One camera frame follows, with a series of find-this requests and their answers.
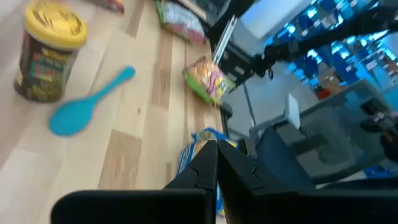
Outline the yellow-lid spice jar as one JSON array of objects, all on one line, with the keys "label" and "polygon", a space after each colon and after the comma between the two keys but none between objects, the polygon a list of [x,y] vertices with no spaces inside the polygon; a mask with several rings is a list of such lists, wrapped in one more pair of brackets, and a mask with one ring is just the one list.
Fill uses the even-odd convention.
[{"label": "yellow-lid spice jar", "polygon": [[25,8],[23,25],[14,88],[31,101],[58,101],[65,92],[77,54],[86,42],[86,24],[63,4],[38,1]]}]

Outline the grey office chair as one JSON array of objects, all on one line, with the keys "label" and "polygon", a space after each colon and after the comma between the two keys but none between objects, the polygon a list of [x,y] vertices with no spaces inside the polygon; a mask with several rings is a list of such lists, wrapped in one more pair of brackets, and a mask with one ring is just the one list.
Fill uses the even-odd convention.
[{"label": "grey office chair", "polygon": [[248,154],[288,184],[337,182],[387,159],[386,138],[398,152],[398,114],[360,80],[305,111],[288,96],[285,113],[249,130]]}]

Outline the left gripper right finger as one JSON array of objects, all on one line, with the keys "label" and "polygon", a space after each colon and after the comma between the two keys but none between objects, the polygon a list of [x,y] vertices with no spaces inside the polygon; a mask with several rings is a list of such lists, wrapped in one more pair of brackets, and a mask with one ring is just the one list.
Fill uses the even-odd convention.
[{"label": "left gripper right finger", "polygon": [[232,224],[398,224],[398,177],[297,187],[227,141],[217,145],[218,182]]}]

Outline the white green ramen packet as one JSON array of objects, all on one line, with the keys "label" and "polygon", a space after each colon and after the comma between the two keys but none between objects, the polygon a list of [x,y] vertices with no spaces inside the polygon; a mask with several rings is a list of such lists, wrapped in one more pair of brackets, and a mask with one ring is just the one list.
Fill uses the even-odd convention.
[{"label": "white green ramen packet", "polygon": [[207,43],[199,18],[183,6],[164,0],[156,0],[161,26],[194,44]]}]

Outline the blue storage bin shelf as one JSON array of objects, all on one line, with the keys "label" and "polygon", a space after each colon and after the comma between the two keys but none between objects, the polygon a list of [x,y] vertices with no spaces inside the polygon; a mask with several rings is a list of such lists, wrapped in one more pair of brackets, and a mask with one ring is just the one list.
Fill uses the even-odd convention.
[{"label": "blue storage bin shelf", "polygon": [[[367,0],[362,9],[356,9],[358,0],[321,0],[305,14],[299,23],[278,37],[273,44],[284,44],[319,34],[338,27],[360,12],[372,9],[382,0]],[[368,80],[384,90],[398,83],[398,56],[382,46],[381,39],[389,30],[368,35],[347,37],[328,45],[309,50],[291,64],[300,70],[300,77],[316,89],[340,90],[360,79]]]}]

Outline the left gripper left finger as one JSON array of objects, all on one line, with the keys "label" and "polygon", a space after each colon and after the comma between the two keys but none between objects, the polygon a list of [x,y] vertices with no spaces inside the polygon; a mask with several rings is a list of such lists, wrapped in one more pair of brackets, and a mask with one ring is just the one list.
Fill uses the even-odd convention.
[{"label": "left gripper left finger", "polygon": [[51,224],[215,224],[218,145],[208,141],[162,190],[80,190],[60,198]]}]

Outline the teal plastic spoon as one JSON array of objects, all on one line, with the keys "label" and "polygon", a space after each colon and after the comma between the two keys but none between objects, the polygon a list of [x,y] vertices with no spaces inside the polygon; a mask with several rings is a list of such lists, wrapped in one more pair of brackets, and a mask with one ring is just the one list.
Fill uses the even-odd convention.
[{"label": "teal plastic spoon", "polygon": [[49,119],[49,130],[57,136],[72,136],[84,130],[93,117],[96,105],[119,85],[132,79],[135,74],[133,66],[126,66],[96,93],[59,106]]}]

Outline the blue ramen noodle packet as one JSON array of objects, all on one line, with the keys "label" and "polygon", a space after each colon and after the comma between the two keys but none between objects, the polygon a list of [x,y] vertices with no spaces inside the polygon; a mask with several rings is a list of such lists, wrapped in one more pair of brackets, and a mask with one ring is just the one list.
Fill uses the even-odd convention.
[{"label": "blue ramen noodle packet", "polygon": [[212,128],[193,133],[192,138],[180,153],[175,178],[150,198],[170,213],[168,220],[209,224],[212,217],[225,214],[219,181],[221,147],[237,149],[238,143]]}]

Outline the green-edged ramen noodle packet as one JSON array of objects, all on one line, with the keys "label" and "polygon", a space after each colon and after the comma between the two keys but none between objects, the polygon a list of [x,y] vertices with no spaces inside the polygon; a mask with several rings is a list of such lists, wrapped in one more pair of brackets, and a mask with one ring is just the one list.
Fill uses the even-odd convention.
[{"label": "green-edged ramen noodle packet", "polygon": [[211,59],[206,56],[184,68],[184,76],[188,86],[205,102],[213,106],[221,106],[228,94],[236,88]]}]

